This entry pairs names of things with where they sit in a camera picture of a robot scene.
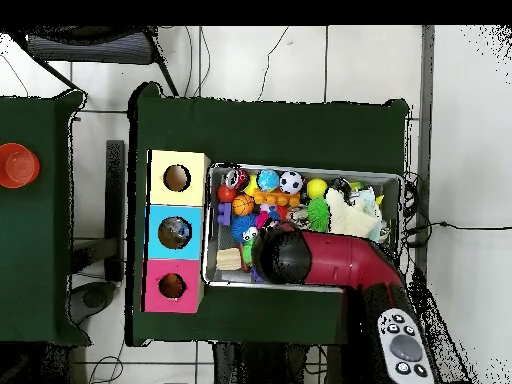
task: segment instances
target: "remote control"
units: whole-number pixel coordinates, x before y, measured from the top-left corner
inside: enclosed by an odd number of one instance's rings
[[[401,309],[388,309],[377,330],[389,377],[396,384],[434,384],[427,353],[413,319]]]

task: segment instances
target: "pink cube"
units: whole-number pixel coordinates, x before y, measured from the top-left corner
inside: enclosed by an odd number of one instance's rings
[[[186,259],[149,259],[145,285],[144,312],[194,314],[203,296],[200,261]],[[185,283],[185,291],[177,298],[160,292],[160,280],[167,274],[177,274]]]

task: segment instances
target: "red bowl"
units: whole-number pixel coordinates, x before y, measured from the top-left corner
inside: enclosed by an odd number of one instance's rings
[[[39,160],[21,144],[6,143],[0,146],[0,185],[20,188],[34,181],[39,175]]]

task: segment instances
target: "yellow cube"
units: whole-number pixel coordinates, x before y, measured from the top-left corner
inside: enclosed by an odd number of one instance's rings
[[[150,201],[153,205],[203,206],[210,159],[204,153],[151,150]]]

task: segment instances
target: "green table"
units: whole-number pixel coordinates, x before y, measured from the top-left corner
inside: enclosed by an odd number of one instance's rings
[[[0,98],[0,143],[39,158],[33,183],[0,187],[0,340],[87,344],[66,315],[71,263],[68,129],[83,93],[54,99]]]
[[[207,286],[194,315],[140,312],[147,150],[204,152],[214,162],[402,174],[407,112],[403,100],[245,103],[162,98],[155,83],[139,87],[129,104],[128,343],[332,344],[342,300],[333,293]]]

